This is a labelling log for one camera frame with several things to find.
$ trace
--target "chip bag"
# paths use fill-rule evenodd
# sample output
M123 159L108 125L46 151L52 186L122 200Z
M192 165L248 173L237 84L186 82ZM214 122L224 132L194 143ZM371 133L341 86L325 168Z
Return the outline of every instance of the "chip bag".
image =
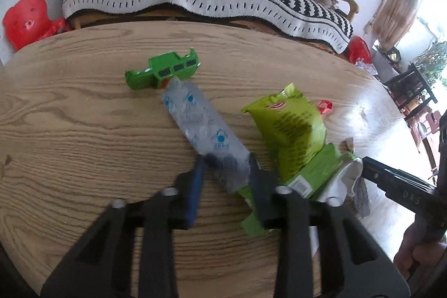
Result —
M318 109L293 85L242 109L250 113L279 170L289 181L321 150L326 127Z

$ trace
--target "red toy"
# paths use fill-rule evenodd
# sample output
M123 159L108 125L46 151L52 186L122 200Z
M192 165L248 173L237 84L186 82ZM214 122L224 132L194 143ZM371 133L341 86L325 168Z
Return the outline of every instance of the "red toy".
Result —
M318 105L318 110L320 114L327 114L332 110L332 103L327 100L321 100L321 103Z
M347 56L349 58L349 62L354 65L357 61L363 61L366 64L372 63L368 45L358 36L351 38L348 45Z
M64 18L50 21L45 0L20 0L6 12L3 25L7 39L16 51L25 46L70 31Z

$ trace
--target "red plastic piece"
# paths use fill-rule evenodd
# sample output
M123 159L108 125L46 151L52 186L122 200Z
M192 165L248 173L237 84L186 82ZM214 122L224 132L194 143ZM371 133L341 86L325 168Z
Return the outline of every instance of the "red plastic piece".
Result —
M318 110L321 115L329 113L332 110L332 103L327 100L321 100L321 103L318 105Z
M430 126L431 133L435 134L439 130L439 121L441 120L441 113L437 110L433 113L427 114L427 122Z
M70 31L64 18L51 21L45 0L20 0L3 18L5 35L16 51L25 46Z
M163 80L163 82L161 83L161 88L166 89L166 87L169 84L169 81L171 81L171 78L166 78L165 80Z
M372 63L371 54L368 49L366 42L358 36L351 38L348 45L347 55L349 62L354 64L357 61L363 61L366 64Z

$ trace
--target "wooden armrest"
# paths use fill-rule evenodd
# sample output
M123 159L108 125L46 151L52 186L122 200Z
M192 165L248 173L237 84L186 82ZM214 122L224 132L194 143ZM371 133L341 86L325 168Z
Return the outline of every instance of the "wooden armrest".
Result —
M358 4L355 0L341 0L349 4L349 13L346 16L346 19L350 22L354 19L354 16L359 12Z

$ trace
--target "green packaging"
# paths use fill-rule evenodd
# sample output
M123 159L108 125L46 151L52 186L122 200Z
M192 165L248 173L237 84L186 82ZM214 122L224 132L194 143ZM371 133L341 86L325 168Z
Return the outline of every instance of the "green packaging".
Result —
M174 77L178 77L180 80L190 78L199 66L200 61L193 48L184 57L171 51L150 58L148 67L144 71L126 71L126 83L132 90L148 87L164 89L169 80Z
M329 143L301 171L291 178L287 185L296 190L301 196L314 200L328 181L331 180L340 163L340 152L334 144ZM238 193L253 209L254 202L250 187L243 187ZM249 237L260 236L268 232L262 228L254 211L241 222L241 226Z
M321 150L326 127L318 109L290 84L279 94L261 98L242 109L261 132L281 182L289 181Z

